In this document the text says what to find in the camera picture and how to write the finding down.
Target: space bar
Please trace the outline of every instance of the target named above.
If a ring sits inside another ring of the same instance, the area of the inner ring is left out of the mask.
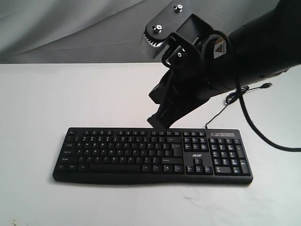
[[[140,173],[139,165],[98,165],[91,164],[91,173]]]

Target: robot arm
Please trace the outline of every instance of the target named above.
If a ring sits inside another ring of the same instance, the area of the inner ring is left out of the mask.
[[[140,44],[153,59],[168,47],[162,63],[169,70],[150,92],[160,106],[148,122],[167,129],[211,97],[235,89],[234,64],[242,86],[301,64],[300,11],[300,0],[281,0],[274,10],[225,40],[192,13],[189,0],[172,1],[147,24]]]

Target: cable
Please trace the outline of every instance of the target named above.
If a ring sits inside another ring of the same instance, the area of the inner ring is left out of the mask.
[[[243,111],[243,114],[246,118],[247,123],[249,124],[249,126],[252,128],[252,130],[263,140],[265,141],[267,144],[269,144],[270,146],[282,150],[282,151],[286,151],[286,152],[301,152],[301,148],[291,148],[291,147],[284,147],[278,144],[275,144],[274,142],[272,142],[271,140],[269,140],[268,138],[266,138],[258,129],[257,127],[254,125],[254,123],[252,122],[248,111],[246,109],[246,105],[245,105],[245,101],[243,98],[243,95],[241,94],[241,85],[240,85],[240,80],[239,80],[239,74],[237,72],[237,68],[236,68],[236,61],[235,61],[235,53],[234,53],[234,49],[232,47],[232,44],[230,42],[230,40],[228,39],[228,37],[220,32],[220,31],[213,31],[212,34],[218,34],[220,35],[226,42],[227,44],[227,50],[229,50],[229,52],[232,54],[233,56],[233,72],[235,74],[235,85],[236,85],[236,89],[237,89],[237,93],[238,93],[238,98],[239,98],[239,103],[241,106],[241,109]]]
[[[240,93],[241,93],[241,95],[244,95],[247,91],[254,90],[254,89],[266,89],[266,88],[271,87],[272,85],[273,85],[272,83],[264,83],[262,86],[255,87],[252,89],[250,89],[250,87],[248,87],[248,86],[245,86],[241,89]],[[227,95],[227,97],[225,99],[226,106],[217,115],[215,115],[209,122],[206,123],[205,128],[207,129],[208,124],[211,123],[217,116],[219,116],[226,109],[226,107],[228,107],[229,105],[231,105],[232,103],[237,101],[238,96],[239,95],[237,92],[233,92],[233,93],[230,93],[229,95]]]

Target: gray backdrop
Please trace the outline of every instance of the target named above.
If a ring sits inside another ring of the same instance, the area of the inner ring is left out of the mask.
[[[279,0],[191,0],[194,13],[206,20],[213,28],[225,33],[272,10]],[[116,0],[106,10],[99,12],[108,18],[36,48],[26,49],[23,53],[14,52],[13,46],[5,54],[0,51],[3,63],[135,63],[159,62],[149,60],[139,50],[141,34],[146,24],[158,14],[171,0]],[[119,13],[121,6],[127,8]]]

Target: black keyboard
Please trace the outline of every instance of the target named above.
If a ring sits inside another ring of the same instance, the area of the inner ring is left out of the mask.
[[[53,177],[89,184],[249,184],[238,130],[69,128]]]

